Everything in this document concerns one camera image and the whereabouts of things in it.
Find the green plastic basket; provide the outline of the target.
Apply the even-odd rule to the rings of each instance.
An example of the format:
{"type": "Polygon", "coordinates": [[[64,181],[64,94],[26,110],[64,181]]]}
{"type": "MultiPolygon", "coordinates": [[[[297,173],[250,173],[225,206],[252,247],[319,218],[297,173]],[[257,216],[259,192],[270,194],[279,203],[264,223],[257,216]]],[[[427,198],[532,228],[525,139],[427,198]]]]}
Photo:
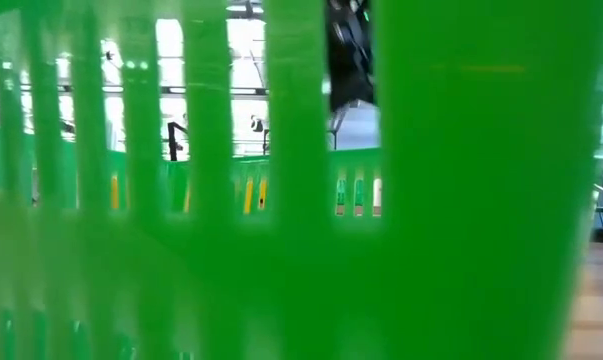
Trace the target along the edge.
{"type": "Polygon", "coordinates": [[[233,155],[228,0],[0,0],[0,360],[559,359],[603,0],[371,0],[374,103],[335,112],[326,0],[261,6],[264,170],[233,155]]]}

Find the yellow plastic basket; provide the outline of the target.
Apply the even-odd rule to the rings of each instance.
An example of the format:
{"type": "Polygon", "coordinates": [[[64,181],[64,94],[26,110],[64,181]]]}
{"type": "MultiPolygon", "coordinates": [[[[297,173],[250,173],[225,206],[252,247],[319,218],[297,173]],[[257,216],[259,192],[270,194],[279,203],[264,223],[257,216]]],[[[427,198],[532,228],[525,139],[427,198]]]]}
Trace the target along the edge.
{"type": "MultiPolygon", "coordinates": [[[[168,205],[174,212],[188,213],[192,193],[187,175],[172,173],[168,175],[168,205]]],[[[110,180],[110,200],[113,209],[128,209],[130,193],[128,180],[123,172],[114,173],[110,180]]],[[[254,211],[263,211],[267,200],[268,179],[253,176],[239,177],[234,180],[234,200],[242,214],[249,215],[254,211]]]]}

